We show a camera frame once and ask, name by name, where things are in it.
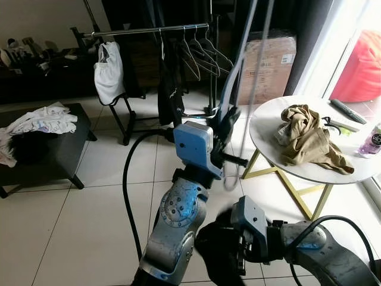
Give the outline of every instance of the black ottoman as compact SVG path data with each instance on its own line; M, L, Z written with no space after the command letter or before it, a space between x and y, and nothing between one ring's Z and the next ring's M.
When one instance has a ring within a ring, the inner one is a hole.
M85 141L96 141L96 137L90 130L90 120L82 106L79 103L65 106L70 109L71 114L78 117L75 133L64 133L49 139L46 142L48 152L38 163L17 163L13 168L0 164L0 197L8 196L1 186L39 184L56 179L69 179L78 189L83 188L75 174L76 168ZM36 109L0 113L0 127L6 127L28 111Z

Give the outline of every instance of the white clothing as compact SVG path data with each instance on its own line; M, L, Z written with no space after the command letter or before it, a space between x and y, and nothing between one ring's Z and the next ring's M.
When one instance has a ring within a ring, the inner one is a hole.
M95 63L94 69L94 82L99 100L103 105L109 105L126 91L123 86L123 63L116 42L101 44L98 63Z
M68 114L69 108L64 107L60 102L53 103L47 107L42 107L12 122L6 128L0 128L0 164L14 167L16 160L12 157L12 150L9 144L12 136L26 132L41 131L44 133L62 134L76 131L78 118Z

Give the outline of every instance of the cardboard box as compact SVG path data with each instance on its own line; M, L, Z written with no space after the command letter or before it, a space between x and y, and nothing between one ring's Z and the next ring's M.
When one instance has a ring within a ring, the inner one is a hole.
M261 37L261 32L254 32L249 35L238 105L249 104ZM262 104L273 98L283 96L295 54L296 37L293 34L284 30L271 30L269 32L265 42L254 104Z

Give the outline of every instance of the purple liquid bottle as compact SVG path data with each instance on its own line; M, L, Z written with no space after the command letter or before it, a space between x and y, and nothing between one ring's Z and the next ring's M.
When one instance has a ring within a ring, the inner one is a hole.
M370 158L381 150L381 122L373 128L373 131L358 149L359 155Z

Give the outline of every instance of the white marble tabletop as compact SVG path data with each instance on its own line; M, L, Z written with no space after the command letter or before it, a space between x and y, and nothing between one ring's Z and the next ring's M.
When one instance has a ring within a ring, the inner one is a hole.
M313 163L303 163L297 166L282 164L279 157L284 147L277 143L274 134L277 127L284 122L280 118L280 114L292 104L308 104L310 109L319 112L320 117L343 116L331 107L328 101L307 97L280 97L259 106L254 111L250 121L250 136L261 154L275 166L300 178L323 184L361 182L381 171L381 152L373 158L362 158L356 153L358 147L371 132L374 123L367 123L360 131L352 133L350 136L331 136L331 141L341 149L344 156L352 163L355 169L353 174L342 175Z

